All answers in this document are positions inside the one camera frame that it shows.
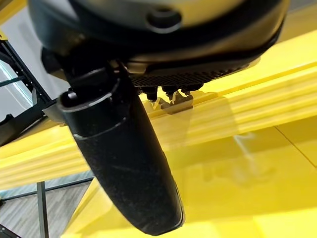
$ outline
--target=black metal frame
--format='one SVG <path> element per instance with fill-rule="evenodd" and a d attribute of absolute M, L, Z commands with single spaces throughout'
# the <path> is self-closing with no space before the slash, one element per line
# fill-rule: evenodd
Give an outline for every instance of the black metal frame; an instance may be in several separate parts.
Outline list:
<path fill-rule="evenodd" d="M 41 238 L 49 238 L 48 214 L 46 211 L 45 182 L 37 182 L 38 208 Z"/>
<path fill-rule="evenodd" d="M 46 108 L 47 105 L 50 105 L 52 100 L 8 40 L 0 40 L 0 60 L 9 64 L 17 74 L 16 78 L 0 82 L 0 87 L 22 81 L 32 93 L 33 101 L 33 106 L 17 117 L 13 117 L 11 114 L 8 114 L 3 121 L 0 121 L 0 146 L 2 146 L 16 139 L 23 131 L 42 119 L 44 116 L 42 109 Z M 37 195 L 41 238 L 48 238 L 49 229 L 44 181 L 37 183 Z M 0 238 L 20 237 L 2 225 L 0 225 L 0 228 Z"/>
<path fill-rule="evenodd" d="M 16 233 L 10 231 L 7 227 L 0 224 L 0 238 L 21 238 Z"/>
<path fill-rule="evenodd" d="M 16 139 L 25 129 L 44 116 L 42 109 L 52 100 L 34 75 L 22 61 L 8 40 L 0 40 L 0 60 L 9 64 L 17 74 L 16 78 L 0 82 L 0 87 L 22 81 L 32 93 L 36 91 L 36 104 L 17 117 L 8 114 L 0 121 L 0 146 Z"/>

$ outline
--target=gray carpet floor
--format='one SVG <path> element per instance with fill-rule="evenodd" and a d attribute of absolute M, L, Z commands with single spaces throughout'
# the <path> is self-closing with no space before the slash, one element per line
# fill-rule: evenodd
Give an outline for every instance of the gray carpet floor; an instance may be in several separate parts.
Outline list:
<path fill-rule="evenodd" d="M 59 238 L 86 192 L 90 182 L 46 192 L 50 238 Z M 23 238 L 39 238 L 40 225 L 36 195 L 4 202 L 0 224 Z"/>

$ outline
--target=white wall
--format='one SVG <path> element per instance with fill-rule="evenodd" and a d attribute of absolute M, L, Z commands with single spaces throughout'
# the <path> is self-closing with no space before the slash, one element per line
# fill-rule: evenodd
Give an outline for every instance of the white wall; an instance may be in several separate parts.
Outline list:
<path fill-rule="evenodd" d="M 54 99 L 67 91 L 69 84 L 54 76 L 48 75 L 41 63 L 41 42 L 33 29 L 28 9 L 25 7 L 1 27 L 15 51 L 31 70 L 41 86 Z"/>

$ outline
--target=yellow metal beam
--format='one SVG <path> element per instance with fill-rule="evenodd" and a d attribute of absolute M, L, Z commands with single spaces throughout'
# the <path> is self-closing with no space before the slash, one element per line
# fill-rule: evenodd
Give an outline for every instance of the yellow metal beam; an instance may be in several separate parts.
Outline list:
<path fill-rule="evenodd" d="M 27 5 L 27 0 L 12 0 L 0 11 L 0 24 L 5 23 Z"/>
<path fill-rule="evenodd" d="M 192 102 L 154 109 L 141 95 L 163 150 L 177 154 L 182 147 L 317 115 L 316 42 L 314 31 L 277 44 L 253 67 L 205 84 Z M 167 100 L 162 91 L 158 95 Z M 173 114 L 189 103 L 192 109 Z M 0 189 L 88 169 L 66 126 L 0 148 Z"/>
<path fill-rule="evenodd" d="M 316 169 L 275 127 L 166 156 L 186 223 L 162 238 L 317 237 Z M 94 180 L 62 237 L 148 236 L 124 219 Z"/>

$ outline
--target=black mount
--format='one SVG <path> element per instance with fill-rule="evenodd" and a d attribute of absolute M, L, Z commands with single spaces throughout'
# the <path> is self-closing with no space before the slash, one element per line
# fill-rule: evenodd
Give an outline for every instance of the black mount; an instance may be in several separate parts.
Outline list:
<path fill-rule="evenodd" d="M 154 236 L 182 226 L 177 187 L 137 89 L 120 63 L 84 52 L 42 57 L 55 59 L 44 65 L 62 69 L 71 85 L 57 106 L 78 147 L 132 225 Z"/>

